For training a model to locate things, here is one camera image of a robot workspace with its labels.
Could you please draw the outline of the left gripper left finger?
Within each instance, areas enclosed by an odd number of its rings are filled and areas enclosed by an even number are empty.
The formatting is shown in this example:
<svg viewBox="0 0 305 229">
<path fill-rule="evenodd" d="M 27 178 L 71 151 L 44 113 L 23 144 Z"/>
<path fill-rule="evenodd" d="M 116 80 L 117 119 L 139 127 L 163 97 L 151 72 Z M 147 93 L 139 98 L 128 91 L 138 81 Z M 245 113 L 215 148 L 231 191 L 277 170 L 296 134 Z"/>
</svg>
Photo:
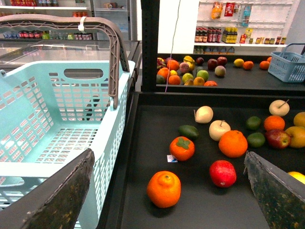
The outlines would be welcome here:
<svg viewBox="0 0 305 229">
<path fill-rule="evenodd" d="M 72 229 L 87 196 L 95 162 L 87 149 L 0 213 L 2 229 Z"/>
</svg>

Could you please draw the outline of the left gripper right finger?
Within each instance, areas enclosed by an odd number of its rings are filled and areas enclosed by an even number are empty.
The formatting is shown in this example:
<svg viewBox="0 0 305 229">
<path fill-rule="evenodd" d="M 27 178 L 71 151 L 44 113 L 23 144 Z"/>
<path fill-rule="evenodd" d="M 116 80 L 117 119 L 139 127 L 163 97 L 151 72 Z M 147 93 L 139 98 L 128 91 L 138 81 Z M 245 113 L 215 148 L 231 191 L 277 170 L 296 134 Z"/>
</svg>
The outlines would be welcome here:
<svg viewBox="0 0 305 229">
<path fill-rule="evenodd" d="M 246 152 L 244 172 L 271 229 L 305 227 L 305 185 L 255 152 Z"/>
</svg>

